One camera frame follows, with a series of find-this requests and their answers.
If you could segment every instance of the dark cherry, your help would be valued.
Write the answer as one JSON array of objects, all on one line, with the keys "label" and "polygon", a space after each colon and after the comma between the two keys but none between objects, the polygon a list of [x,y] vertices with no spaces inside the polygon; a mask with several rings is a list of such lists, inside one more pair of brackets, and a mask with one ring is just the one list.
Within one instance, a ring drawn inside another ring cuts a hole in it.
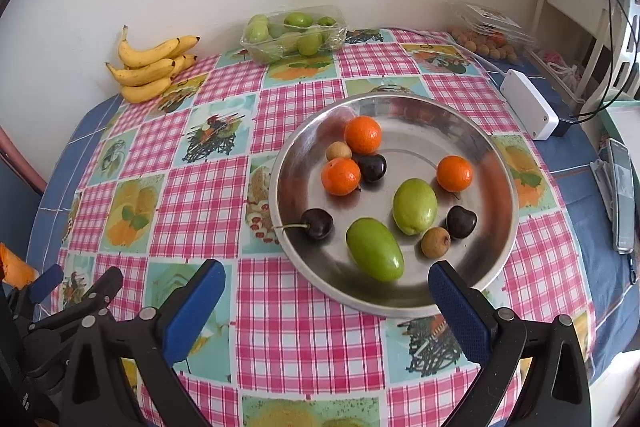
[{"label": "dark cherry", "polygon": [[471,210],[459,206],[452,206],[447,213],[447,231],[456,239],[464,239],[474,231],[478,223],[478,216]]},{"label": "dark cherry", "polygon": [[386,160],[382,154],[360,156],[358,158],[358,167],[360,168],[362,179],[367,183],[374,183],[385,175]]},{"label": "dark cherry", "polygon": [[304,229],[309,238],[320,241],[334,229],[334,218],[322,208],[310,208],[300,216],[299,223],[274,227],[280,229]]}]

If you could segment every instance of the blue gripper pad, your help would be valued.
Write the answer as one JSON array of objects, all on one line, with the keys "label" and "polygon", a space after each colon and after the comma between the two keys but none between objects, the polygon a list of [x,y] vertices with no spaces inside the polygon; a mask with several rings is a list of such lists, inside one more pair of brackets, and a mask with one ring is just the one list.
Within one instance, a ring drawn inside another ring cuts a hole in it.
[{"label": "blue gripper pad", "polygon": [[31,283],[29,300],[34,304],[44,301],[45,297],[53,291],[53,288],[62,282],[63,277],[64,272],[59,265],[50,266],[46,272]]},{"label": "blue gripper pad", "polygon": [[485,365],[491,357],[491,334],[462,291],[437,263],[428,276],[429,291],[467,360]]},{"label": "blue gripper pad", "polygon": [[213,261],[164,330],[162,355],[170,365],[187,358],[209,315],[225,290],[225,267]]}]

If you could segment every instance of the cherry stem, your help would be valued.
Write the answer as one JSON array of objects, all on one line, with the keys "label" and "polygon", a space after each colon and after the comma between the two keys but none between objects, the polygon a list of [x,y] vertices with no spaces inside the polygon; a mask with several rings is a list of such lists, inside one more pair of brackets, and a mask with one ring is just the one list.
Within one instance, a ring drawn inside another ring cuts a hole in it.
[{"label": "cherry stem", "polygon": [[303,225],[302,223],[292,223],[291,225],[281,225],[280,227],[273,227],[274,229],[308,229],[309,225]]}]

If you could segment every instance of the pink checkered tablecloth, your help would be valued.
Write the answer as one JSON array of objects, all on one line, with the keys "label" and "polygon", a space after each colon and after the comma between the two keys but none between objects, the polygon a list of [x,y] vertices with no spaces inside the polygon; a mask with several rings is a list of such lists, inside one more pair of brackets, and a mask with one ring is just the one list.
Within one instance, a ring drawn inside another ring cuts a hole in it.
[{"label": "pink checkered tablecloth", "polygon": [[[478,371],[440,316],[392,321],[347,308],[297,273],[273,233],[268,180],[287,136],[336,100],[381,86],[455,108],[516,167],[539,174],[535,186],[516,179],[516,242],[488,298],[526,319],[570,314],[583,354],[593,347],[593,303],[558,186],[486,72],[442,32],[352,35],[333,55],[268,67],[244,50],[205,58],[159,100],[123,102],[76,190],[54,311],[73,302],[70,279],[82,291],[110,266],[124,276],[110,305],[117,320],[158,306],[203,259],[225,267],[223,297],[188,365],[175,366],[214,426],[301,401],[323,419],[341,411],[371,427],[437,426]],[[524,371],[495,421],[509,415]],[[131,379],[160,425],[139,375]]]}]

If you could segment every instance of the phone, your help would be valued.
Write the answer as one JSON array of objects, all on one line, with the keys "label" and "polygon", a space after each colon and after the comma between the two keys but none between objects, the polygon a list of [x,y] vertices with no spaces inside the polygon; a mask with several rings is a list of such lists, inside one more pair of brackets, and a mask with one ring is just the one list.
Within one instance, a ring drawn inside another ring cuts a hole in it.
[{"label": "phone", "polygon": [[628,150],[622,143],[609,138],[609,179],[611,181],[613,216],[613,244],[620,253],[634,249],[636,236],[636,206],[634,176]]}]

